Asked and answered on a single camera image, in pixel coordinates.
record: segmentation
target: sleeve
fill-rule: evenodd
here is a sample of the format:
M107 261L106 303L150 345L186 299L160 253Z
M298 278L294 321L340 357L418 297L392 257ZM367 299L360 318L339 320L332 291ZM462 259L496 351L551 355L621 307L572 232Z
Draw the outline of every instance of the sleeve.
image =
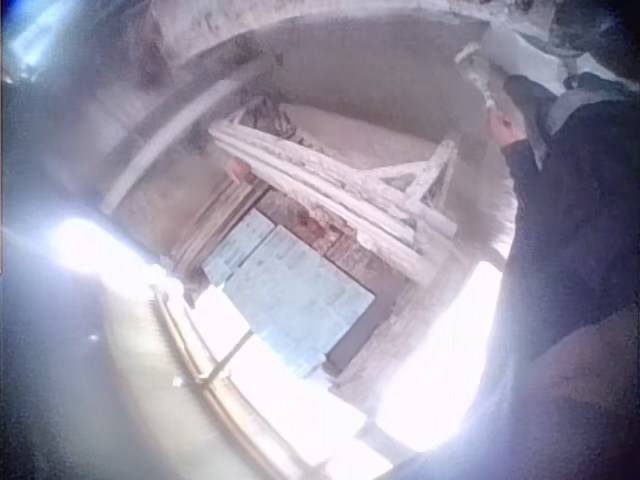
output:
M540 175L531 144L528 140L520 140L503 147L502 154L513 178L518 205L526 208L531 203Z

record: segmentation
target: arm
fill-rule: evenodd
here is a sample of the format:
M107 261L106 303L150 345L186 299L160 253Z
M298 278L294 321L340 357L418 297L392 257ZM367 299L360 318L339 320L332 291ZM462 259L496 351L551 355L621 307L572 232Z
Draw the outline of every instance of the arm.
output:
M498 110L489 110L489 129L507 161L519 208L527 209L539 178L531 144L524 131Z
M526 209L531 204L540 175L531 144L527 140L519 140L502 147L502 154L513 178L513 190L518 205Z

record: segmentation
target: white painted wood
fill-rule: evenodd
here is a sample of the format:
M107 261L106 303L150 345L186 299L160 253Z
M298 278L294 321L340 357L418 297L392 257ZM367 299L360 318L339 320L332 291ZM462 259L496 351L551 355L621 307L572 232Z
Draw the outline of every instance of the white painted wood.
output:
M343 218L358 231L366 248L414 280L428 283L453 249L455 224L420 202L456 155L453 138L443 142L431 159L418 162L419 170L414 165L401 169L417 172L413 183L418 186L409 196L376 174L249 127L224 122L213 125L210 133L221 148L247 162L258 177Z

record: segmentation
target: person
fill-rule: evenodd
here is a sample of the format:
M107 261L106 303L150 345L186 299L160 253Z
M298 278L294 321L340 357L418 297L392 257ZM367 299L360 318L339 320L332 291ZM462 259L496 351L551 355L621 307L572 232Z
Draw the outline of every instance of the person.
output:
M385 478L640 478L640 109L566 85L506 79L524 130L489 111L518 210L485 372L459 434Z

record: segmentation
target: dark jacket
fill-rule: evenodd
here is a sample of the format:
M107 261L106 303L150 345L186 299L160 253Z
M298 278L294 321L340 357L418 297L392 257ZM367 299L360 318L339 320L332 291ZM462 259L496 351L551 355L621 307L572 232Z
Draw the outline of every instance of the dark jacket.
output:
M476 402L388 478L637 478L639 127L637 105L601 102L571 115L541 170L527 141L504 149L516 234ZM622 407L602 401L612 381Z

